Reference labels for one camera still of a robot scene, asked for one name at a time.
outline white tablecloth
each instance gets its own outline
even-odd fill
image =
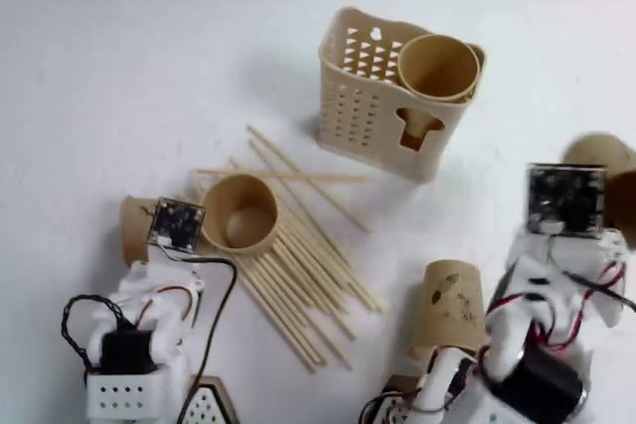
[[[345,5],[489,56],[432,184],[314,142],[318,45]],[[391,308],[379,317],[352,302],[359,337],[338,339],[354,371],[332,358],[310,376],[238,287],[207,373],[222,377],[246,424],[355,422],[405,348],[409,292],[428,262],[473,262],[492,293],[523,218],[526,163],[557,161],[589,130],[636,144],[635,32],[636,0],[0,0],[0,421],[83,422],[81,363],[60,337],[62,308],[74,294],[112,291],[124,272],[121,199],[179,193],[191,168],[226,166],[229,155],[256,166],[251,122],[307,170],[370,175],[331,189],[371,235],[301,193]],[[194,361],[228,274],[204,277]],[[597,352],[599,422],[633,421],[635,324],[626,312]],[[86,309],[72,331],[88,336]]]

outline black circuit board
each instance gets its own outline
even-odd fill
[[[531,164],[527,230],[562,222],[557,235],[594,238],[603,231],[606,172],[601,166]]]
[[[206,210],[200,206],[159,198],[148,243],[162,243],[166,248],[193,253],[201,236],[205,215]]]

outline cup rim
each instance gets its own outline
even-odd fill
[[[418,91],[417,89],[413,88],[408,82],[403,80],[403,74],[402,74],[402,60],[403,60],[403,53],[408,49],[408,47],[412,46],[414,43],[421,41],[422,39],[426,39],[426,38],[430,38],[430,37],[437,37],[437,38],[443,38],[443,39],[448,39],[448,40],[452,40],[453,42],[456,42],[458,44],[461,44],[464,48],[466,48],[470,54],[472,59],[475,61],[475,66],[477,67],[477,72],[475,74],[475,77],[473,78],[472,82],[466,87],[464,88],[462,91],[455,93],[455,94],[451,94],[448,96],[433,96],[431,94],[426,94],[426,93],[422,93],[421,91]],[[418,37],[414,37],[412,39],[410,39],[408,42],[406,42],[406,44],[404,44],[404,46],[401,48],[401,50],[399,51],[399,55],[397,57],[397,75],[399,76],[399,82],[400,84],[405,87],[408,91],[410,91],[411,93],[428,99],[430,101],[437,101],[437,102],[449,102],[449,101],[453,101],[457,98],[461,98],[463,96],[466,96],[467,94],[469,94],[469,92],[471,90],[474,90],[477,82],[479,81],[479,76],[481,75],[481,65],[479,64],[479,58],[477,57],[477,54],[475,53],[475,51],[472,49],[472,47],[465,43],[462,42],[461,40],[455,38],[455,37],[451,37],[449,35],[442,35],[442,34],[426,34],[426,35],[420,35]]]
[[[223,182],[226,182],[226,181],[229,181],[229,180],[232,180],[232,179],[236,179],[236,178],[239,178],[239,177],[246,177],[246,178],[249,178],[251,180],[256,180],[258,183],[260,183],[268,191],[269,195],[273,199],[274,206],[275,206],[275,211],[276,211],[276,217],[273,218],[273,224],[271,225],[270,231],[267,233],[266,236],[264,236],[258,242],[255,242],[255,243],[253,243],[251,245],[248,245],[248,246],[245,246],[245,247],[231,247],[231,246],[226,246],[226,245],[219,244],[216,240],[212,239],[208,235],[208,232],[206,231],[206,228],[205,228],[205,221],[204,221],[204,224],[201,227],[201,234],[204,237],[204,239],[208,241],[209,244],[211,244],[213,247],[215,247],[215,248],[217,248],[219,250],[223,250],[223,251],[229,252],[229,253],[241,254],[241,255],[257,254],[261,250],[263,250],[265,247],[267,247],[276,238],[277,229],[278,229],[278,222],[280,220],[280,211],[279,211],[279,207],[278,207],[278,199],[276,198],[276,194],[274,193],[273,189],[263,179],[261,179],[261,178],[259,178],[257,176],[254,176],[252,174],[246,174],[246,173],[236,173],[236,174],[230,174],[228,176],[225,176],[224,178],[220,179],[219,181],[216,181],[210,187],[208,192],[201,199],[201,206],[206,208],[207,198],[208,198],[208,196],[210,195],[210,193],[212,192],[212,190],[215,187],[217,187],[218,185],[220,185]]]

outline bamboo skewer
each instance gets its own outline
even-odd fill
[[[241,267],[243,274],[247,277],[247,280],[249,280],[250,284],[254,288],[256,288],[256,290],[258,290],[258,292],[263,297],[265,302],[268,303],[269,308],[282,321],[282,323],[285,325],[289,333],[294,337],[296,342],[307,352],[312,362],[318,365],[324,364],[325,363],[324,357],[318,354],[316,350],[313,348],[313,346],[309,343],[309,339],[307,338],[304,331],[299,330],[298,328],[295,328],[293,326],[293,324],[291,323],[287,315],[285,315],[284,311],[280,307],[279,303],[276,302],[276,300],[272,296],[273,294],[270,292],[268,287],[263,285],[261,280],[254,277],[253,273],[250,270],[248,270],[248,267],[246,267],[245,264],[238,257],[235,257],[235,261]]]
[[[276,262],[271,260],[269,257],[262,257],[260,270],[264,275],[267,275],[270,280],[277,282],[280,289],[286,295],[287,299],[292,303],[292,305],[296,308],[299,315],[306,321],[306,313],[304,310],[305,304],[302,303],[300,297],[296,295],[296,293],[287,285],[287,282],[282,279],[282,277],[276,273],[275,270]]]
[[[284,292],[282,288],[282,282],[276,282],[275,280],[271,280],[269,274],[266,273],[267,264],[260,260],[256,259],[255,263],[252,264],[252,272],[256,277],[263,280],[269,289],[275,294],[279,304],[283,307],[283,309],[287,310],[288,316],[290,316],[294,322],[294,324],[298,328],[307,328],[307,320],[302,316],[302,314],[298,311],[298,307],[290,299],[287,294]]]
[[[296,237],[296,235],[293,234],[293,232],[289,229],[289,227],[286,226],[285,223],[282,223],[280,225],[280,229],[281,229],[281,232],[280,232],[281,235],[283,237],[286,237],[287,240],[289,240],[289,243],[293,244],[293,246],[296,248],[298,253],[302,255],[302,257],[304,258],[303,262],[307,264],[308,268],[311,268],[312,270],[314,270],[315,274],[317,274],[320,277],[324,285],[329,286],[329,288],[333,290],[333,293],[340,300],[342,300],[343,298],[342,290],[346,288],[347,284],[344,282],[338,282],[334,280],[334,278],[330,274],[328,274],[325,271],[324,267],[315,259],[315,257],[307,249],[305,244],[303,244],[301,240],[298,240],[298,237]]]
[[[315,281],[315,283],[320,287],[323,294],[329,299],[330,303],[332,303],[338,310],[344,311],[344,305],[342,303],[342,296],[336,290],[335,286],[332,286],[328,281],[322,277],[322,275],[314,268],[311,267],[305,259],[305,256],[300,251],[300,249],[289,239],[289,237],[281,231],[280,238],[282,242],[287,246],[287,249],[291,252],[293,256],[296,257],[297,263],[303,267],[304,271]]]
[[[355,295],[360,298],[365,306],[372,311],[382,312],[384,309],[382,305],[379,303],[377,299],[373,297],[373,295],[360,283],[360,281],[354,277],[351,268],[349,266],[345,266],[341,260],[338,260],[336,256],[329,253],[329,247],[326,247],[324,243],[321,245],[316,241],[315,236],[311,236],[310,230],[304,226],[304,224],[295,216],[293,216],[292,211],[289,209],[289,206],[283,203],[283,216],[291,221],[293,226],[290,226],[289,229],[292,230],[292,233],[296,233],[299,240],[309,242],[311,247],[311,252],[319,255],[320,257],[316,257],[323,265],[331,265],[331,267],[325,267],[332,274],[338,275],[340,281],[345,281],[347,283],[346,286],[350,288]]]
[[[296,280],[307,290],[307,293],[316,302],[316,306],[325,313],[329,313],[327,307],[329,300],[324,296],[322,291],[313,283],[311,277],[302,269],[296,259],[289,253],[285,244],[277,240],[274,242],[274,251],[281,258],[287,271],[296,277]]]
[[[263,261],[265,262],[265,265],[271,268],[276,267],[276,262],[270,257],[263,257]],[[275,280],[274,274],[271,272],[271,269],[267,269],[267,267],[265,266],[262,268],[262,270],[264,271],[264,273],[269,274],[272,280]],[[325,344],[327,344],[327,346],[333,352],[333,354],[337,356],[340,359],[340,361],[348,369],[353,369],[353,367],[351,366],[351,363],[345,356],[344,352],[340,349],[340,347],[336,345],[336,343],[331,339],[331,337],[327,334],[327,332],[325,332],[322,329],[322,327],[320,327],[320,325],[318,325],[316,321],[309,316],[307,311],[302,308],[302,303],[300,303],[299,298],[294,294],[294,292],[286,285],[283,285],[283,290],[286,292],[289,299],[295,302],[295,305],[296,307],[298,307],[298,311],[300,312],[300,314],[309,323],[309,325],[316,331],[317,335],[322,339],[322,341],[325,342]]]
[[[340,270],[341,266],[336,263],[329,254],[325,253],[323,247],[313,240],[313,237],[305,233],[301,227],[297,226],[291,219],[288,211],[284,211],[283,219],[286,222],[286,228],[294,237],[303,243],[305,250],[307,250],[322,267],[327,271],[331,278],[341,287],[346,288],[348,284],[347,275]]]
[[[292,336],[287,326],[285,326],[276,312],[271,308],[271,306],[264,300],[261,292],[258,292],[253,285],[245,278],[243,273],[239,276],[240,282],[243,287],[247,290],[247,293],[251,296],[251,298],[260,306],[260,308],[265,312],[265,315],[269,318],[269,320],[276,326],[276,328],[285,336],[289,345],[296,352],[300,360],[305,364],[309,372],[312,374],[316,372],[316,365],[313,363],[312,358],[309,356],[309,353],[298,343],[296,338]]]
[[[219,174],[219,175],[228,175],[228,174],[250,174],[252,176],[257,176],[260,178],[277,178],[277,179],[285,179],[285,180],[299,180],[299,181],[324,181],[330,183],[364,183],[367,181],[365,176],[352,176],[346,174],[326,174],[326,173],[278,173],[271,171],[252,171],[252,170],[244,170],[242,168],[234,169],[210,169],[210,168],[202,168],[195,169],[197,173],[201,174]]]
[[[275,146],[265,144],[270,149],[273,147],[272,151],[276,152]],[[250,141],[250,145],[269,169],[264,177],[279,181],[307,218],[299,215],[284,198],[276,195],[279,213],[277,237],[271,249],[257,257],[234,257],[239,265],[241,283],[311,372],[326,363],[321,351],[311,341],[316,337],[345,367],[351,369],[351,363],[343,350],[312,317],[309,307],[323,311],[349,340],[355,340],[356,334],[343,319],[343,314],[347,313],[345,296],[358,297],[371,310],[379,310],[380,306],[356,279],[344,255],[320,227],[310,210],[285,182],[285,179],[292,179],[296,175],[298,179],[310,183],[317,178],[311,175],[302,176],[293,163],[290,167],[296,168],[295,173],[278,173],[253,141]],[[238,169],[233,172],[240,172],[240,164],[234,159],[231,159],[231,163]],[[219,174],[229,172],[212,171]],[[315,332],[315,337],[307,334],[308,328]]]
[[[269,253],[264,254],[262,258],[269,264],[274,276],[285,282],[303,305],[307,307],[316,307],[316,302],[314,302],[314,300],[291,279],[289,274],[285,273],[282,267]]]
[[[287,166],[289,166],[289,168],[292,171],[296,173],[302,173],[300,168],[286,154],[284,154],[280,149],[278,149],[277,146],[275,146],[271,141],[269,141],[269,139],[267,139],[260,131],[258,131],[257,129],[255,129],[253,126],[250,126],[250,125],[247,126],[247,131],[251,133],[253,136],[255,136],[256,138],[258,138],[265,146],[267,146],[267,148],[269,148],[269,150],[272,153],[278,156]],[[366,233],[371,232],[366,225],[364,225],[357,217],[355,217],[351,212],[349,212],[342,204],[340,204],[340,202],[338,202],[330,193],[325,191],[315,181],[311,179],[307,179],[307,183],[311,185],[311,187],[314,188],[314,190],[316,190],[318,194],[320,194],[329,203],[331,203],[331,205],[334,208],[340,211],[342,215],[348,218],[351,221],[351,223],[357,225],[360,230]]]
[[[258,158],[262,161],[266,168],[268,168],[271,172],[276,172],[273,165],[269,162],[267,157],[264,155],[264,152],[253,142],[249,141],[250,146],[253,151],[256,153]],[[235,168],[239,168],[240,164],[231,159],[231,162]],[[340,264],[341,268],[343,268],[342,272],[345,276],[349,277],[347,280],[349,282],[348,288],[365,304],[367,309],[371,311],[377,311],[382,313],[384,311],[384,307],[380,303],[378,299],[376,299],[371,292],[369,292],[366,287],[360,283],[354,277],[351,271],[351,265],[344,258],[340,250],[336,247],[336,245],[331,241],[329,236],[320,228],[320,225],[316,221],[316,219],[312,216],[309,209],[302,203],[300,198],[296,196],[293,190],[289,187],[287,183],[283,180],[279,179],[279,183],[286,189],[286,191],[291,195],[293,199],[296,200],[297,204],[301,207],[301,209],[305,212],[306,216],[310,219],[311,223],[304,222],[298,217],[298,215],[294,212],[291,206],[281,197],[278,197],[279,203],[285,209],[287,217],[293,222],[294,227],[291,227],[294,230],[298,230],[299,233],[304,233],[305,237],[307,237],[311,242],[314,243],[314,247],[316,244],[318,245],[318,249],[325,253],[325,255],[329,255],[331,257],[331,261],[337,264]]]
[[[251,149],[254,151],[254,153],[256,153],[256,156],[258,156],[258,158],[260,159],[260,161],[262,161],[262,163],[267,167],[267,169],[271,172],[276,172],[276,169],[273,167],[273,165],[271,164],[271,162],[267,159],[267,157],[265,156],[265,153],[262,151],[262,149],[260,149],[260,147],[254,143],[252,140],[249,140],[249,146],[251,147]],[[338,249],[338,246],[334,243],[334,241],[331,239],[331,237],[327,234],[327,232],[325,232],[323,230],[323,228],[320,226],[320,223],[318,223],[318,220],[316,220],[316,218],[313,216],[313,214],[311,213],[311,211],[309,210],[309,208],[307,206],[305,206],[305,204],[302,202],[302,200],[298,197],[298,195],[296,193],[294,193],[294,190],[291,189],[291,186],[289,186],[287,183],[285,183],[282,180],[278,180],[279,184],[285,189],[285,191],[287,191],[287,193],[289,193],[289,195],[296,201],[296,203],[298,204],[298,206],[300,207],[300,209],[305,213],[305,216],[309,219],[309,224],[308,228],[312,229],[313,231],[315,231],[315,233],[319,236],[321,236],[324,241],[326,241],[331,248],[333,249],[334,253],[340,257],[343,262],[345,264],[347,264],[347,266],[349,266],[349,263],[347,262],[347,260],[345,259],[344,255],[342,254],[342,252]],[[300,220],[300,217],[298,217],[295,212],[292,211],[292,214],[298,218]]]

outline brown paper cup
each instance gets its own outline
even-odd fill
[[[636,248],[636,152],[616,136],[593,133],[574,141],[563,162],[607,169],[605,216],[620,228],[629,246]]]
[[[256,255],[276,238],[278,204],[269,186],[248,174],[227,176],[212,186],[203,205],[203,236],[230,253]]]
[[[408,353],[426,359],[435,347],[477,353],[486,342],[479,269],[459,260],[438,260],[426,268]]]
[[[399,52],[400,83],[425,99],[457,103],[468,99],[479,79],[479,59],[470,46],[444,35],[424,35],[408,42]],[[407,109],[406,132],[423,134],[437,120],[424,111]]]
[[[148,261],[148,233],[156,206],[156,199],[139,199],[131,196],[121,203],[121,244],[123,259],[128,266],[136,260]]]

